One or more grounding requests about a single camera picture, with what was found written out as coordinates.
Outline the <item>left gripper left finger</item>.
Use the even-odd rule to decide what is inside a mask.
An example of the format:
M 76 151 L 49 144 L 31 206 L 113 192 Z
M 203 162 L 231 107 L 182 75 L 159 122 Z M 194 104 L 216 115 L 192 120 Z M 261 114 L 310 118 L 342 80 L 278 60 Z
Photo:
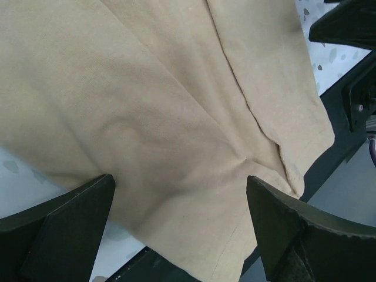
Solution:
M 1 281 L 89 281 L 114 192 L 104 174 L 1 219 Z

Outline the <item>beige t shirt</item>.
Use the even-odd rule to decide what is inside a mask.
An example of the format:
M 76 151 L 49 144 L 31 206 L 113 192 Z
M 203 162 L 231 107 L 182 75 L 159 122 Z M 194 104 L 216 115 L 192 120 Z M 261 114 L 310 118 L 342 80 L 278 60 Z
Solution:
M 238 281 L 255 175 L 289 196 L 334 143 L 294 1 L 2 1 L 1 146 L 200 281 Z

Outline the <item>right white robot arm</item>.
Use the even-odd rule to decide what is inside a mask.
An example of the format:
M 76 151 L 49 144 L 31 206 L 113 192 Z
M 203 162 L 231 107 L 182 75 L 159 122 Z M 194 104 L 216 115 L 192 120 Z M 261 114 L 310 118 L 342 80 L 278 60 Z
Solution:
M 336 1 L 334 9 L 314 22 L 311 42 L 375 50 L 375 0 Z

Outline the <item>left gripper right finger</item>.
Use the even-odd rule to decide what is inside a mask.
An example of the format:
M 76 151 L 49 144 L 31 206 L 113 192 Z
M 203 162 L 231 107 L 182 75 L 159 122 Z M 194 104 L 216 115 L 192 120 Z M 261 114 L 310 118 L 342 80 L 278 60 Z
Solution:
M 259 179 L 247 201 L 267 281 L 375 281 L 375 228 L 324 212 Z

